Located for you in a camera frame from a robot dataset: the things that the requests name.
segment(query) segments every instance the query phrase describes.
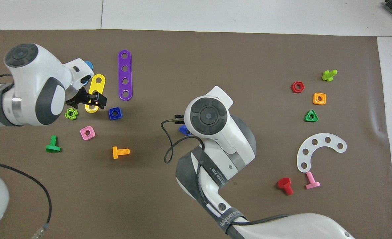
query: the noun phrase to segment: blue square nut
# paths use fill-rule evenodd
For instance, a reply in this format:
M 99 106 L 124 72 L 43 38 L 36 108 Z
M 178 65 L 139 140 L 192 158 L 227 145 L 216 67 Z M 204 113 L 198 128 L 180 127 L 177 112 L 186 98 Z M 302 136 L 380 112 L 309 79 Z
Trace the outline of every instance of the blue square nut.
M 190 131 L 187 129 L 187 126 L 185 124 L 183 124 L 181 127 L 179 127 L 178 131 L 185 134 L 186 136 L 191 135 Z
M 118 120 L 122 118 L 122 111 L 120 110 L 119 107 L 115 107 L 112 109 L 109 109 L 109 118 L 111 120 Z

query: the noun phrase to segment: purple plastic strip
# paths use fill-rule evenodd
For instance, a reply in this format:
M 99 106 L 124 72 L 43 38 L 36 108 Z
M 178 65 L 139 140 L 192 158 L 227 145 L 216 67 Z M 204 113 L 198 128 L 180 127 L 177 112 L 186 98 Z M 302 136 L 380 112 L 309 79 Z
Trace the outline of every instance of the purple plastic strip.
M 132 65 L 131 53 L 127 50 L 121 50 L 118 54 L 118 83 L 119 98 L 125 101 L 130 100 L 132 98 Z

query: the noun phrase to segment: yellow plastic strip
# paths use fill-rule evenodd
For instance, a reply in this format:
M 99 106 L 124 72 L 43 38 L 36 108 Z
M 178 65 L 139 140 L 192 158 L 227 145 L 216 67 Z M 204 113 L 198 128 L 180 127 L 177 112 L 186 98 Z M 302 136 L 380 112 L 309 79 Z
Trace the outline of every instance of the yellow plastic strip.
M 97 83 L 96 80 L 100 79 L 102 80 L 100 83 Z M 92 79 L 91 79 L 91 85 L 90 85 L 90 90 L 88 93 L 93 94 L 94 91 L 99 92 L 100 94 L 103 94 L 103 89 L 105 88 L 105 83 L 106 83 L 106 78 L 102 74 L 96 74 Z M 94 109 L 90 109 L 89 105 L 85 105 L 85 110 L 88 113 L 96 113 L 97 110 L 99 110 L 98 106 L 94 106 Z

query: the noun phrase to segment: orange bolt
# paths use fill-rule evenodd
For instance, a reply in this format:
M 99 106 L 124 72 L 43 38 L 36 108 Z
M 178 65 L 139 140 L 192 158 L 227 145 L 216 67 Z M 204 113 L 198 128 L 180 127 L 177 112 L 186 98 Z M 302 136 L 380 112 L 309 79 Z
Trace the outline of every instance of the orange bolt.
M 129 148 L 118 149 L 116 146 L 112 147 L 114 152 L 114 159 L 118 159 L 118 156 L 128 155 L 130 153 Z

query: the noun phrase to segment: green bolt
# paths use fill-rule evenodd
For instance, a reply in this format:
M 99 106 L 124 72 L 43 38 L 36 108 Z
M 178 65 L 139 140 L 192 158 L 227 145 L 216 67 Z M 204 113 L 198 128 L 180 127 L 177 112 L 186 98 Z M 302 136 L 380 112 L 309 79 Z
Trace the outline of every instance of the green bolt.
M 336 74 L 337 74 L 337 70 L 325 71 L 323 72 L 323 76 L 321 78 L 323 80 L 327 80 L 327 82 L 331 82 Z
M 45 150 L 49 153 L 60 152 L 61 147 L 56 146 L 57 136 L 53 135 L 50 139 L 50 145 L 45 147 Z

